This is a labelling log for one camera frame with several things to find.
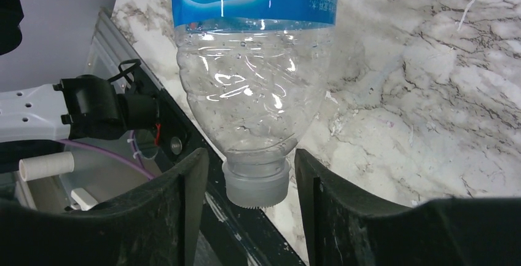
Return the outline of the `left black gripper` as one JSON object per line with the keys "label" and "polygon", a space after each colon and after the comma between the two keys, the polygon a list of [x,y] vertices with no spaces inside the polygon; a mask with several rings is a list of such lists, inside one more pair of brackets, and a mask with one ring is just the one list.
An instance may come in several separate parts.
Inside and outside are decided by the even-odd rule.
{"label": "left black gripper", "polygon": [[1,0],[1,55],[15,50],[21,44],[20,23],[23,18],[20,0]]}

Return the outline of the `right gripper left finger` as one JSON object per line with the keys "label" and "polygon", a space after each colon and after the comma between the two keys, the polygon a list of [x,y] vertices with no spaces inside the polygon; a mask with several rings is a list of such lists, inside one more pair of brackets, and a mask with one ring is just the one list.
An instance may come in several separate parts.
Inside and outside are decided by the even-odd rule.
{"label": "right gripper left finger", "polygon": [[2,265],[192,265],[206,157],[88,211],[50,214],[1,202]]}

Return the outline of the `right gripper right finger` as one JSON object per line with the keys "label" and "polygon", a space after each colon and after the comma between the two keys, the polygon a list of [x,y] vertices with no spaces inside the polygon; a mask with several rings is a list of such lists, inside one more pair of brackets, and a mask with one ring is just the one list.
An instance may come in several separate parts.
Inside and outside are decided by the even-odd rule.
{"label": "right gripper right finger", "polygon": [[519,198],[440,198],[409,208],[304,149],[294,163],[311,265],[520,264]]}

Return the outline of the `clear bottle blue wrap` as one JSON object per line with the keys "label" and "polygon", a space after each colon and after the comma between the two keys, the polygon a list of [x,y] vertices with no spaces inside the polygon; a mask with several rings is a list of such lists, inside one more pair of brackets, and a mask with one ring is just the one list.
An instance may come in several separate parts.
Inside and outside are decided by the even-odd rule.
{"label": "clear bottle blue wrap", "polygon": [[337,0],[171,0],[179,76],[224,156],[228,199],[266,208],[288,193],[288,154],[325,96]]}

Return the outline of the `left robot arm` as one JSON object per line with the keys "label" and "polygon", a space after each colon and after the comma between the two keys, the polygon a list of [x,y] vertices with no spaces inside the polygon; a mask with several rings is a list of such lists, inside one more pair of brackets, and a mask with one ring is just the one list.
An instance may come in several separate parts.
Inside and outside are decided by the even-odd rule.
{"label": "left robot arm", "polygon": [[141,60],[102,79],[82,75],[57,84],[1,93],[1,142],[115,140],[132,130],[151,129],[159,121],[157,100],[139,93],[117,93],[113,82],[140,68]]}

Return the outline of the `white plastic pipe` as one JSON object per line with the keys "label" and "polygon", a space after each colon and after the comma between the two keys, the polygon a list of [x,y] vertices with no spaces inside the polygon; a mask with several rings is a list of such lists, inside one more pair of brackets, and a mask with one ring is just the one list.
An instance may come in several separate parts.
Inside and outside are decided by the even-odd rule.
{"label": "white plastic pipe", "polygon": [[74,168],[74,156],[71,152],[24,158],[18,163],[18,173],[25,182],[71,173]]}

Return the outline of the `aluminium frame rail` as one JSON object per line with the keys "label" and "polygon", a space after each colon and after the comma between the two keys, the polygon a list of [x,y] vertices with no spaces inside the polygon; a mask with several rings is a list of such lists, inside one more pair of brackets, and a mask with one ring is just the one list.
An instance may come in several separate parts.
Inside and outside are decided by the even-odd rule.
{"label": "aluminium frame rail", "polygon": [[135,63],[139,64],[138,68],[125,77],[112,82],[116,92],[129,92],[131,87],[139,81],[147,85],[151,84],[153,91],[164,88],[144,59],[140,57],[111,20],[111,13],[105,8],[100,9],[85,63],[84,74],[109,79]]}

